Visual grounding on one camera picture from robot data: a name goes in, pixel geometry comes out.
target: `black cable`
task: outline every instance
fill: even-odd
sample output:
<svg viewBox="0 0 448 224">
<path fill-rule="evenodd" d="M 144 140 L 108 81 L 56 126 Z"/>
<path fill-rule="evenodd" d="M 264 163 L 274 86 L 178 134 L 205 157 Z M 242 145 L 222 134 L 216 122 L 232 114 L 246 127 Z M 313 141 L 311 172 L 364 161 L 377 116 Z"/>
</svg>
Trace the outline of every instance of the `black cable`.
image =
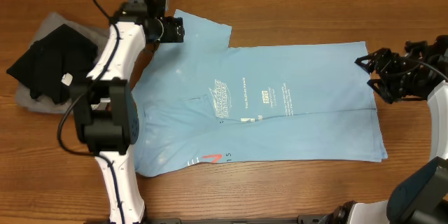
<svg viewBox="0 0 448 224">
<path fill-rule="evenodd" d="M 445 82 L 448 83 L 448 77 L 446 75 L 444 75 L 441 71 L 437 70 L 434 66 L 431 66 L 430 64 L 426 63 L 426 62 L 421 62 L 419 60 L 415 60 L 415 59 L 410 59 L 408 57 L 399 57 L 400 60 L 402 61 L 408 61 L 408 62 L 413 62 L 413 63 L 417 63 L 420 64 L 424 67 L 429 68 L 431 71 L 434 71 L 438 76 L 442 77 L 445 79 Z"/>
<path fill-rule="evenodd" d="M 120 43 L 120 30 L 118 30 L 118 27 L 115 23 L 113 23 L 111 21 L 111 17 L 107 14 L 107 12 L 98 4 L 97 0 L 92 0 L 93 3 L 95 4 L 96 7 L 98 7 L 98 9 L 104 14 L 104 16 L 106 16 L 107 20 L 109 21 L 109 23 L 113 26 L 113 28 L 115 29 L 115 32 L 117 34 L 117 38 L 116 38 L 116 42 L 115 45 L 113 47 L 111 56 L 109 56 L 107 62 L 105 63 L 103 69 L 101 70 L 101 72 L 99 73 L 99 75 L 92 81 L 92 83 L 89 85 L 87 91 L 84 94 L 81 94 L 80 96 L 78 96 L 72 103 L 71 105 L 68 107 L 68 109 L 65 111 L 65 114 L 62 116 L 62 119 L 59 122 L 59 125 L 57 126 L 57 140 L 59 142 L 59 145 L 61 146 L 61 148 L 73 155 L 80 155 L 80 156 L 88 156 L 88 157 L 98 157 L 103 159 L 106 163 L 107 166 L 109 167 L 109 169 L 111 170 L 111 174 L 112 174 L 112 179 L 113 179 L 113 187 L 115 188 L 115 197 L 117 198 L 117 205 L 118 205 L 118 209 L 120 210 L 120 217 L 121 217 L 121 223 L 125 224 L 125 214 L 123 212 L 123 206 L 121 204 L 121 200 L 120 200 L 120 193 L 118 192 L 118 182 L 117 182 L 117 176 L 116 173 L 113 169 L 113 163 L 107 158 L 104 157 L 100 154 L 98 155 L 94 155 L 92 153 L 86 153 L 86 152 L 78 152 L 78 151 L 74 151 L 71 150 L 69 148 L 67 148 L 62 140 L 62 128 L 64 126 L 64 123 L 67 121 L 67 118 L 69 117 L 70 112 L 73 111 L 74 106 L 79 102 L 79 100 L 87 95 L 92 88 L 101 80 L 101 78 L 104 76 L 104 74 L 107 72 L 107 69 L 109 68 L 109 65 L 111 64 L 112 60 L 113 60 L 113 56 L 115 56 L 115 53 L 118 49 L 118 45 Z"/>
</svg>

